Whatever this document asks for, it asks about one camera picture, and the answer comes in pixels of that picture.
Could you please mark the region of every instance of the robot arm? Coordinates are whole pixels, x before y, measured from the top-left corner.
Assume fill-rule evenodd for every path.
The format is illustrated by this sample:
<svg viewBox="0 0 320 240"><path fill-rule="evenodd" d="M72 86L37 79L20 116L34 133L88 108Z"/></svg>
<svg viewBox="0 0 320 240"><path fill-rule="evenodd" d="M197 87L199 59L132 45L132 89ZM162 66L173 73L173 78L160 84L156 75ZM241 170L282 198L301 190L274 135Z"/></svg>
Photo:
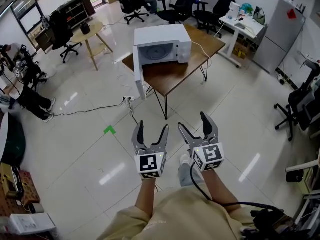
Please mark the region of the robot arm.
<svg viewBox="0 0 320 240"><path fill-rule="evenodd" d="M201 112L203 121L204 138L194 137L185 125L178 124L178 129L190 147L188 150L191 158L199 167L201 172L218 168L225 160L222 143L219 143L218 127L210 116Z"/></svg>
<svg viewBox="0 0 320 240"><path fill-rule="evenodd" d="M162 176L166 163L166 146L169 135L169 125L161 132L159 141L146 147L144 140L144 122L140 121L134 129L132 144L135 149L135 165L143 179L154 179Z"/></svg>

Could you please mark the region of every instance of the white sneaker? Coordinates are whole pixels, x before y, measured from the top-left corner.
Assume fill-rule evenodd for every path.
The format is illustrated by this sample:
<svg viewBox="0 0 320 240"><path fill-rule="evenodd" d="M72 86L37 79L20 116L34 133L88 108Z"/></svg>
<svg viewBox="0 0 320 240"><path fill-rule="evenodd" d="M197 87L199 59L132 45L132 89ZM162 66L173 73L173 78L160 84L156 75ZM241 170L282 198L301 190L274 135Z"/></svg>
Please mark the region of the white sneaker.
<svg viewBox="0 0 320 240"><path fill-rule="evenodd" d="M190 156L188 154L183 154L180 157L180 166L182 166L183 164L190 165L190 162L191 162L191 158L190 158Z"/></svg>
<svg viewBox="0 0 320 240"><path fill-rule="evenodd" d="M47 109L48 112L50 112L52 110L52 108L54 107L55 103L56 103L56 98L52 98L51 99L51 106L49 107L49 109Z"/></svg>
<svg viewBox="0 0 320 240"><path fill-rule="evenodd" d="M44 121L45 123L48 123L50 120L54 119L54 117L55 116L53 114L50 114L46 120L42 120L42 121Z"/></svg>

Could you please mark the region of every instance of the green tape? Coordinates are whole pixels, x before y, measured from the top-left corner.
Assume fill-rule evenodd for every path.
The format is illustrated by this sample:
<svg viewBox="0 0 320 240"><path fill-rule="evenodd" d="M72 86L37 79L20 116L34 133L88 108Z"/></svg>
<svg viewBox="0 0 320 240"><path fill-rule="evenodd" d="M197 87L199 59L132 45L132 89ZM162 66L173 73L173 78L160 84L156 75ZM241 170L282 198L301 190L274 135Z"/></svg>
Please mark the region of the green tape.
<svg viewBox="0 0 320 240"><path fill-rule="evenodd" d="M113 135L116 134L115 129L114 129L111 125L109 125L109 126L107 127L107 129L105 129L103 132L104 132L104 134L107 134L108 132L111 132Z"/></svg>

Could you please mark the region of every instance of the black office chair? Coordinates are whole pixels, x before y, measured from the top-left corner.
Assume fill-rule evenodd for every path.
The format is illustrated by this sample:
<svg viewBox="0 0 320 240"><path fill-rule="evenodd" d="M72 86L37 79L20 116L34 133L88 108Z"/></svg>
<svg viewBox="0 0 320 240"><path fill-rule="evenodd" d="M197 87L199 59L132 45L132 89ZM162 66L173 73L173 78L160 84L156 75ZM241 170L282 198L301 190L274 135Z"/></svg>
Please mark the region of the black office chair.
<svg viewBox="0 0 320 240"><path fill-rule="evenodd" d="M130 21L132 21L135 18L140 19L142 22L145 22L143 18L140 16L146 15L149 17L148 13L139 13L136 12L142 8L145 4L145 0L118 0L121 4L121 10L124 14L131 14L129 16L124 17L126 20L126 23L130 25Z"/></svg>
<svg viewBox="0 0 320 240"><path fill-rule="evenodd" d="M158 0L162 2L164 10L158 11L157 15L169 22L170 24L175 24L176 22L184 22L192 16L192 7L196 0L177 0L173 6L173 10L167 10L165 1Z"/></svg>
<svg viewBox="0 0 320 240"><path fill-rule="evenodd" d="M48 43L52 43L52 50L60 49L65 47L66 50L60 54L63 58L63 63L66 63L66 57L70 52L74 52L77 56L79 53L74 49L76 46L82 46L82 43L77 43L74 45L68 45L70 39L74 36L70 26L68 25L67 16L63 11L54 11L50 15L50 26L54 33L54 39L50 38Z"/></svg>
<svg viewBox="0 0 320 240"><path fill-rule="evenodd" d="M235 0L219 0L215 7L213 8L213 11L206 11L206 5L207 2L199 1L198 2L198 8L194 12L194 17L196 18L198 22L198 29L199 30L206 30L206 32L209 34L209 31L212 31L214 33L217 33L216 26L221 26L219 23L219 19L223 16L225 16L229 9L231 2L236 2Z"/></svg>
<svg viewBox="0 0 320 240"><path fill-rule="evenodd" d="M279 123L275 129L279 130L281 125L288 122L290 127L289 142L293 139L293 124L295 126L299 124L300 128L305 131L310 126L312 119L320 113L320 88L311 89L311 83L320 75L320 66L310 60L307 60L305 65L311 68L311 73L299 89L290 93L287 110L279 104L274 105L274 109L279 108L286 116L286 119Z"/></svg>

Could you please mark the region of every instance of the white tile floor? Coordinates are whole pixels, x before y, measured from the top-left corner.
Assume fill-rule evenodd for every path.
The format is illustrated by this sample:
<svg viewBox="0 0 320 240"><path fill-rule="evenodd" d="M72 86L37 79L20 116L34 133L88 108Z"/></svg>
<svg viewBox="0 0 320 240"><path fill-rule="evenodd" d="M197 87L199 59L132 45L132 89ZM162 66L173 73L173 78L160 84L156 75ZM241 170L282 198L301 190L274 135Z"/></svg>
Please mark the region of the white tile floor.
<svg viewBox="0 0 320 240"><path fill-rule="evenodd" d="M95 17L112 24L123 16L120 5L114 3L99 8ZM99 71L87 57L85 45L78 48L79 56L68 56L66 64L60 51L38 53L40 67L52 76L39 92L56 97L54 113L111 106L121 103L123 96L139 97L134 75L121 60L132 52L135 28L165 24L156 15L145 20L134 20L130 26L115 24L102 31L114 53L96 57ZM229 37L226 33L222 40L227 42ZM97 42L90 39L92 46ZM169 95L168 121L154 94L134 102L136 119L144 120L147 145L158 140L165 124L170 126L169 160L164 176L157 181L159 190L179 187L179 158L187 146L178 133L178 122L201 135L200 112L204 111L219 127L226 160L217 172L226 186L240 201L276 205L293 216L302 195L295 184L286 183L285 168L312 160L315 150L298 130L292 143L287 141L285 129L274 130L282 115L273 105L285 105L292 90L254 63L246 61L245 67L237 69L219 55L212 58L208 82L202 82L197 71ZM117 211L134 204L141 184L131 143L136 124L125 105L58 116L48 123L23 110L21 120L27 138L22 168L31 172L61 238L95 239ZM104 135L109 125L114 126L115 135ZM252 161L256 163L248 170Z"/></svg>

